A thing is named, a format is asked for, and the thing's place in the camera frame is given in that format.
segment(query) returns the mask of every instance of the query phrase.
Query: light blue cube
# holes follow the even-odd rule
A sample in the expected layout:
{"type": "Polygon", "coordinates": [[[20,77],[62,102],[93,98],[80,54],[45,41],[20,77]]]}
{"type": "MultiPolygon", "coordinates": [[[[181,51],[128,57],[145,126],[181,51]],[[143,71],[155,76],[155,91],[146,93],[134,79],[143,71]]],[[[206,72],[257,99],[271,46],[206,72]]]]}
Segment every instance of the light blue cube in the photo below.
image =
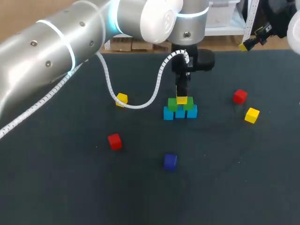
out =
{"type": "Polygon", "coordinates": [[[197,115],[198,115],[197,105],[194,105],[192,110],[187,111],[187,118],[196,119],[197,115]]]}
{"type": "Polygon", "coordinates": [[[174,112],[170,112],[168,107],[164,107],[164,120],[173,120],[174,119],[174,112]]]}
{"type": "Polygon", "coordinates": [[[175,113],[175,118],[184,119],[186,117],[186,111],[183,109],[183,105],[178,106],[178,110],[175,113]]]}

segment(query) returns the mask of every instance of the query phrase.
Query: bolt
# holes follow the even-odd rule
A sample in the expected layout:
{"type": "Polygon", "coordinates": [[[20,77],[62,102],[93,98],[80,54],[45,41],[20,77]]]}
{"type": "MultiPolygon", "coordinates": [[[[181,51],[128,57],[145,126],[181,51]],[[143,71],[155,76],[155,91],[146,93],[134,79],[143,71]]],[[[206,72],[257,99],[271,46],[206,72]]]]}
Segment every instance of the bolt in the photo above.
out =
{"type": "Polygon", "coordinates": [[[33,46],[33,47],[35,47],[35,46],[38,45],[38,43],[37,43],[37,41],[32,41],[32,42],[30,43],[30,45],[33,46]]]}
{"type": "Polygon", "coordinates": [[[47,61],[47,62],[46,62],[46,67],[48,67],[48,68],[49,68],[49,67],[51,67],[51,66],[52,66],[52,63],[51,63],[51,61],[47,61]]]}
{"type": "Polygon", "coordinates": [[[190,36],[191,36],[191,33],[188,31],[184,32],[184,34],[183,34],[184,38],[189,38],[190,36]]]}

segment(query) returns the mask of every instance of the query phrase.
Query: yellow cube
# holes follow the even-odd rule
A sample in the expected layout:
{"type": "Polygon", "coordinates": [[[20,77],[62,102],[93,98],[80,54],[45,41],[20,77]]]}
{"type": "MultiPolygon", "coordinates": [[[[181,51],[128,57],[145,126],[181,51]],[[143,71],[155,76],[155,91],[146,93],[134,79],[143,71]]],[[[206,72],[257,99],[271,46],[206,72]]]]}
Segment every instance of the yellow cube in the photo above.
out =
{"type": "Polygon", "coordinates": [[[255,123],[259,115],[259,111],[253,108],[250,108],[246,114],[245,121],[250,123],[255,123]]]}
{"type": "Polygon", "coordinates": [[[117,98],[118,98],[118,100],[120,100],[121,102],[123,102],[125,104],[127,104],[127,102],[128,102],[128,97],[125,94],[119,93],[117,95],[117,98]]]}
{"type": "Polygon", "coordinates": [[[186,105],[188,103],[188,97],[178,97],[176,96],[177,104],[178,105],[186,105]]]}

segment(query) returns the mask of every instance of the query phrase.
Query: blue cube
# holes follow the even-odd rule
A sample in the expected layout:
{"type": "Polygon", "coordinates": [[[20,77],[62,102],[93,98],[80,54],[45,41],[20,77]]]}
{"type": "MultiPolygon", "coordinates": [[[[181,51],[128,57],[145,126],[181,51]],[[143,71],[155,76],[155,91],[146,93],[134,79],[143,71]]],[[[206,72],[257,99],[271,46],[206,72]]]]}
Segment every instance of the blue cube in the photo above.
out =
{"type": "Polygon", "coordinates": [[[166,170],[175,171],[177,165],[177,156],[174,154],[166,154],[164,168],[166,170]]]}
{"type": "Polygon", "coordinates": [[[164,107],[164,120],[173,120],[174,119],[174,112],[170,112],[168,107],[164,107]]]}
{"type": "Polygon", "coordinates": [[[186,111],[183,109],[183,105],[178,106],[178,110],[175,113],[175,118],[184,119],[186,117],[186,111]]]}
{"type": "Polygon", "coordinates": [[[187,111],[187,118],[196,119],[198,114],[197,105],[194,105],[192,110],[187,111]]]}

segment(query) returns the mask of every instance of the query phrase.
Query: storage box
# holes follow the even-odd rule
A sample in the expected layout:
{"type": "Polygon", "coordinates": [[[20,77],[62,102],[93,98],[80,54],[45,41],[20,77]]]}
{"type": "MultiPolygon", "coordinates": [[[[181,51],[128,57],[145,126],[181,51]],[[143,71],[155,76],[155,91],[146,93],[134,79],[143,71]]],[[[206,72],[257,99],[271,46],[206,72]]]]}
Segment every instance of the storage box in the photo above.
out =
{"type": "Polygon", "coordinates": [[[211,0],[206,27],[226,27],[230,24],[236,4],[240,0],[211,0]]]}

